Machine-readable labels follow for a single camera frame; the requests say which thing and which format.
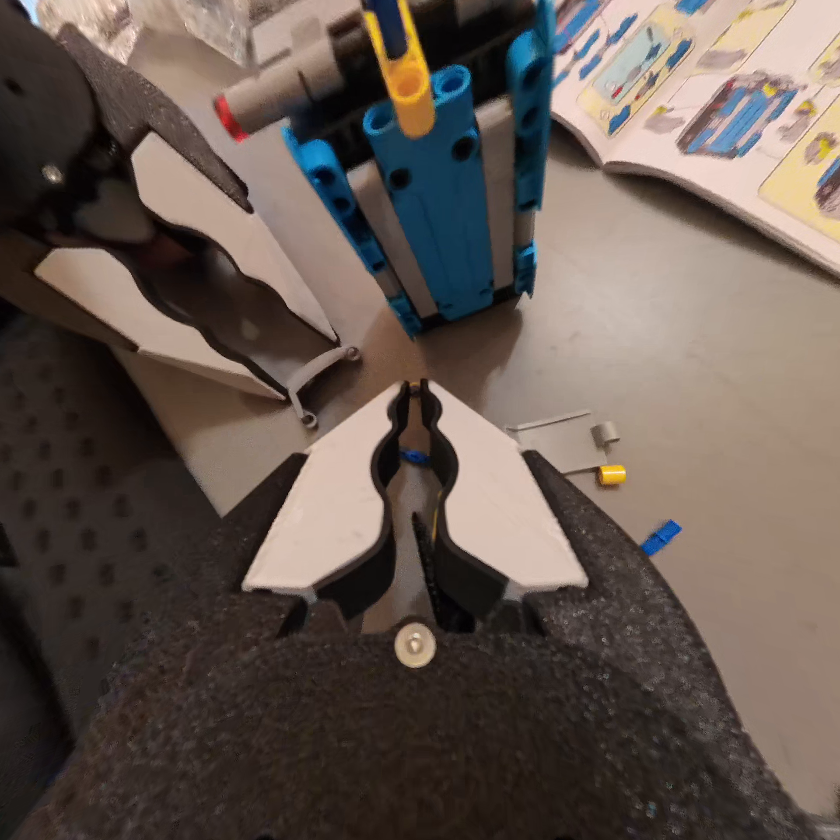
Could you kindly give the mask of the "crumpled clear plastic bag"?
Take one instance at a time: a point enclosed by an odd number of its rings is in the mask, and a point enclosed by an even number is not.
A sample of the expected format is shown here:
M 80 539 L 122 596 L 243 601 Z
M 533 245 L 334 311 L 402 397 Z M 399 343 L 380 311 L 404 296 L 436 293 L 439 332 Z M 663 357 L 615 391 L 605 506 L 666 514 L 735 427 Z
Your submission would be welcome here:
M 140 37 L 150 33 L 190 37 L 240 67 L 249 63 L 250 2 L 37 1 L 25 5 L 52 36 L 73 26 L 123 64 Z

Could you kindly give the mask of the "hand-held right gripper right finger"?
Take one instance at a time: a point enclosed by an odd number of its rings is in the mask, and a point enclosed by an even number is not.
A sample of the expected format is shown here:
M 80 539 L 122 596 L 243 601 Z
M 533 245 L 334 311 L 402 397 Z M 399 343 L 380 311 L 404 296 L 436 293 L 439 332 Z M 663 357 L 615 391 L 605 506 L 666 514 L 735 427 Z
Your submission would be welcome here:
M 589 577 L 510 436 L 443 386 L 427 384 L 427 431 L 440 491 L 434 518 L 438 588 L 483 619 L 504 601 Z

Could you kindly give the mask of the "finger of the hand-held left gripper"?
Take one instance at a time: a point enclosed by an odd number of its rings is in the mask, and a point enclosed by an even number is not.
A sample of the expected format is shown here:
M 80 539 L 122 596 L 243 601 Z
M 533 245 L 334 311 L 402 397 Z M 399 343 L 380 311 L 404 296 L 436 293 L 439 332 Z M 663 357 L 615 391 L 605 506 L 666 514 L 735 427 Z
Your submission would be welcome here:
M 332 343 L 340 339 L 319 301 L 275 236 L 157 133 L 131 154 L 142 204 L 161 221 L 209 240 L 246 278 L 272 289 L 287 308 Z
M 136 354 L 285 403 L 286 387 L 254 359 L 232 299 L 213 283 L 214 257 L 178 244 L 64 245 L 38 258 L 33 272 Z

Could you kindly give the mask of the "grey desk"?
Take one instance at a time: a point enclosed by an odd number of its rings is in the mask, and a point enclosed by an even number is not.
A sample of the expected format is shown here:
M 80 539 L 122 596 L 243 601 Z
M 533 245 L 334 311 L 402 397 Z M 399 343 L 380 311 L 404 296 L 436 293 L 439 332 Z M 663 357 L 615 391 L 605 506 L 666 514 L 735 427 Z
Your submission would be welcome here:
M 581 490 L 654 561 L 782 784 L 838 818 L 838 282 L 712 205 L 552 137 L 531 300 L 411 341 L 335 233 L 311 287 L 361 345 L 311 391 L 322 430 L 429 376 L 498 425 L 592 410 L 624 487 Z M 218 521 L 309 444 L 288 408 L 114 356 Z

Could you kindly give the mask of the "grey blue toy brick assembly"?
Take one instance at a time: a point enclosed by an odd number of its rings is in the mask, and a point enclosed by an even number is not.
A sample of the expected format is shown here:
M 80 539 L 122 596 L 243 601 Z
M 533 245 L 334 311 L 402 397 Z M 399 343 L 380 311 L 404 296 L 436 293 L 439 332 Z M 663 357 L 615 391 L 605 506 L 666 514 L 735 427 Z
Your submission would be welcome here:
M 214 101 L 290 157 L 408 335 L 531 296 L 552 2 L 290 2 Z

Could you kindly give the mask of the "black perforated pad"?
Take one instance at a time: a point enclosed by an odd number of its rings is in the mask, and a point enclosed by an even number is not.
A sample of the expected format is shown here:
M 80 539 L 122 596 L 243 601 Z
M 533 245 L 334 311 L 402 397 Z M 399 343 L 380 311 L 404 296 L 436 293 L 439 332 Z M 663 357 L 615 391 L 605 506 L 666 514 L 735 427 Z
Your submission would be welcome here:
M 2 322 L 2 838 L 81 740 L 123 651 L 218 517 L 103 345 Z

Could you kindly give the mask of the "brick instruction booklet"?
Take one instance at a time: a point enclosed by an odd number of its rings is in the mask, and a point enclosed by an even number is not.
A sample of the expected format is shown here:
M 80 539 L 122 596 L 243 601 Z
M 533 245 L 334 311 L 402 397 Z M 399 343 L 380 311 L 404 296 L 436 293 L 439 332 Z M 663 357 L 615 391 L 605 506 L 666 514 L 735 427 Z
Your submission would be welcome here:
M 838 277 L 839 2 L 558 2 L 553 120 Z

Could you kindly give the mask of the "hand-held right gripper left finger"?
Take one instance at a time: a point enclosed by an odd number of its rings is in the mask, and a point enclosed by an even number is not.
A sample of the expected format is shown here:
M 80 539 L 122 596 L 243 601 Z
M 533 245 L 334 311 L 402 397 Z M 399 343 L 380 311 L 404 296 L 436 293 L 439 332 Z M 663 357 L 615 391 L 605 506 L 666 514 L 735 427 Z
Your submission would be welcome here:
M 361 615 L 390 588 L 396 540 L 386 489 L 401 465 L 408 381 L 320 437 L 301 467 L 244 578 L 244 592 L 332 601 Z

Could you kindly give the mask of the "small yellow toy brick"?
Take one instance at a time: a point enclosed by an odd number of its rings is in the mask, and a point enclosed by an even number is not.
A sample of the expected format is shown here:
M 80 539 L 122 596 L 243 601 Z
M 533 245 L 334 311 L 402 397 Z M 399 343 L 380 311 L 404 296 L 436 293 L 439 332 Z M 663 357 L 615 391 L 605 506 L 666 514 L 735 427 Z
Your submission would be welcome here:
M 627 481 L 627 469 L 624 465 L 598 465 L 572 470 L 567 477 L 590 476 L 599 487 L 620 487 Z

